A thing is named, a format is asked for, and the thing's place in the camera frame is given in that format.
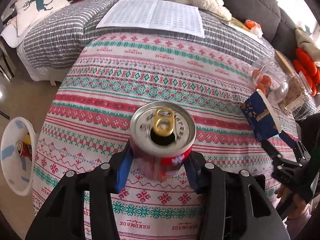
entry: patterned tablecloth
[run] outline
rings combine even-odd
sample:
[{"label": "patterned tablecloth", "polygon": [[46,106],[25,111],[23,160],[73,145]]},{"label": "patterned tablecloth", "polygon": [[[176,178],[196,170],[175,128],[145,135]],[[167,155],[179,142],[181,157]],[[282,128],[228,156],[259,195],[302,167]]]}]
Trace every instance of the patterned tablecloth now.
[{"label": "patterned tablecloth", "polygon": [[[252,93],[248,65],[186,41],[136,33],[110,33],[88,44],[52,102],[37,146],[33,201],[39,210],[63,174],[90,171],[121,151],[136,109],[156,100],[174,102],[193,116],[193,149],[227,171],[264,173],[274,202],[278,182],[271,159],[256,142],[239,105]],[[282,128],[297,138],[292,116],[276,113]],[[275,136],[285,158],[293,152]],[[201,195],[189,186],[182,167],[165,181],[144,178],[133,161],[126,187],[112,195],[120,239],[194,239]],[[91,239],[89,195],[85,234]]]}]

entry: human hand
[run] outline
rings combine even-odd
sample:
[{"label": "human hand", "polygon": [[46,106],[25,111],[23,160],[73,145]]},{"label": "human hand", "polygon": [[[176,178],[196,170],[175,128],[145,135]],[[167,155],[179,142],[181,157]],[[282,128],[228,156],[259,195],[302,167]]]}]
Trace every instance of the human hand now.
[{"label": "human hand", "polygon": [[[284,185],[281,185],[280,188],[275,191],[277,198],[283,197],[284,199],[286,199],[290,193],[291,191]],[[297,209],[291,212],[288,218],[298,219],[307,211],[308,205],[298,194],[294,194],[293,202],[297,205]]]}]

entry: deer pillow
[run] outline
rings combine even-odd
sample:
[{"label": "deer pillow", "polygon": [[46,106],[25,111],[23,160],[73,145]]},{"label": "deer pillow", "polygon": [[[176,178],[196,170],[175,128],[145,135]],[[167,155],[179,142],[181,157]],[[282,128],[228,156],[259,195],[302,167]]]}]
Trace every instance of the deer pillow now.
[{"label": "deer pillow", "polygon": [[44,19],[70,3],[67,0],[20,0],[15,3],[17,11],[17,34],[20,36],[33,23]]}]

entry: silver bolt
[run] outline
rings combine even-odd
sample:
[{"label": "silver bolt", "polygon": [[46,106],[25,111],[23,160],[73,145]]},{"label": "silver bolt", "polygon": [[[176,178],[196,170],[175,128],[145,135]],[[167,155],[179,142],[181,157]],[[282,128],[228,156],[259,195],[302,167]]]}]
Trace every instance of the silver bolt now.
[{"label": "silver bolt", "polygon": [[103,164],[101,164],[101,169],[103,169],[103,170],[107,170],[107,169],[109,169],[110,168],[110,164],[109,163],[103,163]]},{"label": "silver bolt", "polygon": [[67,171],[66,176],[69,177],[69,178],[71,178],[71,177],[74,176],[74,174],[75,174],[74,171]]},{"label": "silver bolt", "polygon": [[209,170],[214,168],[214,164],[213,163],[206,163],[204,166]]},{"label": "silver bolt", "polygon": [[242,171],[240,171],[240,173],[242,176],[245,176],[245,177],[249,177],[249,175],[250,175],[249,171],[247,171],[247,170],[242,170]]}]

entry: deer print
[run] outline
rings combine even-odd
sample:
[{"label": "deer print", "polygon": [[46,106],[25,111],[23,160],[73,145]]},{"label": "deer print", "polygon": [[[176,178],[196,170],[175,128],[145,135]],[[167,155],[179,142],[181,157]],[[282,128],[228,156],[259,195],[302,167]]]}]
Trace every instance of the deer print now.
[{"label": "deer print", "polygon": [[31,3],[33,3],[33,2],[36,2],[36,7],[37,7],[38,12],[41,10],[49,11],[53,8],[53,7],[46,8],[46,6],[49,5],[50,3],[52,3],[53,0],[51,0],[51,2],[49,2],[49,3],[44,3],[44,0],[29,0],[29,1],[26,1],[25,4],[23,5],[23,8],[25,8],[24,11],[27,10],[30,7]]}]

